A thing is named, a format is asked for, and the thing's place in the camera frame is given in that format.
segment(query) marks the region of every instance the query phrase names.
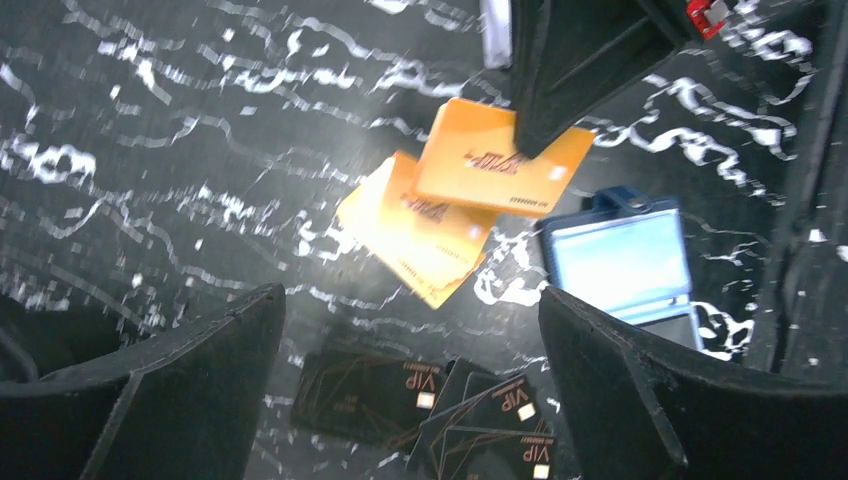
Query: printed logo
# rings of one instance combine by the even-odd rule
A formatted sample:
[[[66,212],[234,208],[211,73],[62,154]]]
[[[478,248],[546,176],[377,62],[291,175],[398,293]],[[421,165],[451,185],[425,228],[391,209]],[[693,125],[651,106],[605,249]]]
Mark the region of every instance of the printed logo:
[[[483,170],[486,172],[502,173],[504,175],[515,175],[518,173],[518,166],[527,161],[527,157],[520,153],[515,153],[507,157],[500,153],[486,152],[483,155],[475,156],[468,152],[465,154],[465,159],[468,160],[465,164],[471,168]]]
[[[406,194],[401,197],[401,200],[404,207],[436,223],[442,222],[445,212],[448,210],[447,203],[432,203],[425,200],[411,199]]]

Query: blue card holder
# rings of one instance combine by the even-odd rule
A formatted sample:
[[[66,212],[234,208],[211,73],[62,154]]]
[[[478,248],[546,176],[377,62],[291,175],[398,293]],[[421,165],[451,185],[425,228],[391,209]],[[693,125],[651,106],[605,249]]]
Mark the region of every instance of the blue card holder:
[[[607,188],[590,210],[539,227],[552,285],[619,320],[703,348],[677,199]]]

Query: card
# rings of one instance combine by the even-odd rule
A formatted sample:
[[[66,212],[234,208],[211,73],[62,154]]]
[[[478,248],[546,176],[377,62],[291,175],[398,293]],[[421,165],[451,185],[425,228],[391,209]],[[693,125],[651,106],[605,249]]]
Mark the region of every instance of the card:
[[[479,395],[482,392],[494,387],[495,385],[499,385],[503,383],[504,380],[495,375],[491,375],[485,372],[473,372],[468,375],[468,379],[465,381],[465,393],[462,398],[463,401],[467,400],[475,395]],[[536,406],[535,403],[535,395],[533,397],[533,405]],[[545,419],[541,416],[539,417],[539,421],[534,425],[528,425],[528,432],[540,432],[540,433],[553,433],[553,429],[548,424]]]
[[[336,215],[348,233],[365,245],[430,308],[437,309],[462,285],[465,279],[471,276],[473,270],[483,263],[485,255],[480,254],[472,271],[444,287],[429,282],[423,274],[403,261],[400,257],[402,252],[397,251],[397,233],[392,233],[391,229],[385,232],[385,228],[379,224],[377,217],[377,209],[391,175],[391,168],[392,163],[386,162],[372,173],[362,185],[341,202]]]
[[[472,372],[465,379],[465,389],[462,394],[462,399],[468,400],[469,398],[479,395],[496,385],[502,384],[503,382],[504,379],[493,374],[486,372]]]
[[[445,377],[441,365],[323,351],[304,359],[292,423],[408,453]]]
[[[430,411],[430,416],[436,416],[445,410],[461,403],[463,398],[463,393],[465,392],[465,383],[470,374],[475,372],[482,372],[485,374],[489,374],[485,368],[470,362],[464,358],[457,358],[448,364],[448,378],[445,380],[445,384],[442,387],[441,393],[436,398],[436,403],[433,405],[433,410]],[[502,383],[502,381],[497,380],[491,386],[495,386]],[[408,470],[417,470],[419,466],[420,459],[415,455],[411,455],[406,462],[406,468]]]
[[[556,478],[552,435],[451,427],[442,443],[440,480]]]
[[[401,259],[433,285],[444,287],[464,277],[474,269],[497,213],[411,197],[418,161],[403,152],[396,152],[393,161],[379,224],[398,232]]]
[[[533,431],[544,420],[533,401],[533,389],[524,375],[491,388],[459,405],[430,417],[419,427],[412,457],[427,474],[438,477],[445,432],[454,426]]]
[[[445,381],[442,393],[440,393],[439,398],[436,399],[436,404],[433,406],[433,411],[430,412],[430,416],[438,415],[448,408],[467,399],[466,383],[471,376],[478,374],[482,374],[486,378],[492,378],[493,380],[488,387],[476,392],[475,395],[503,383],[503,380],[495,377],[485,368],[464,358],[457,358],[448,373],[448,379]]]
[[[430,130],[411,193],[530,217],[550,213],[595,134],[571,128],[530,160],[516,151],[514,132],[515,112],[450,99]]]

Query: black vip card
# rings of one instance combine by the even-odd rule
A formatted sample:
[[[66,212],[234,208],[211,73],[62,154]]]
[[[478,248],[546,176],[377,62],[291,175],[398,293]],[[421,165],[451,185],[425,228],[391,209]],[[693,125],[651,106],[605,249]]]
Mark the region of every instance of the black vip card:
[[[545,421],[539,415],[533,394],[527,379],[519,375],[430,417],[419,427],[420,437],[412,451],[414,461],[427,474],[439,478],[442,440],[450,427],[528,432],[543,428]]]
[[[449,364],[450,372],[448,373],[448,378],[445,381],[445,386],[442,388],[441,393],[436,398],[436,404],[433,406],[433,410],[430,412],[430,417],[436,416],[448,408],[451,408],[463,400],[465,400],[464,394],[466,392],[466,382],[470,375],[474,374],[483,374],[487,377],[493,377],[491,372],[486,370],[485,368],[476,365],[473,362],[470,362],[464,358],[457,358]],[[494,387],[502,383],[503,381],[500,379],[496,379],[489,387]],[[418,468],[419,459],[416,456],[410,456],[406,462],[406,468],[408,470],[416,470]]]
[[[479,395],[480,393],[485,392],[486,390],[501,383],[503,383],[503,379],[495,375],[480,372],[471,373],[468,375],[468,380],[465,381],[465,395],[463,395],[463,400],[467,400],[475,395]],[[553,433],[553,430],[551,429],[550,425],[548,425],[548,422],[544,421],[544,419],[542,419],[541,417],[539,418],[539,422],[533,425],[532,430],[527,431],[539,433]]]
[[[554,479],[552,435],[451,427],[442,442],[439,480]]]
[[[444,381],[441,365],[334,350],[307,355],[292,423],[409,453]]]

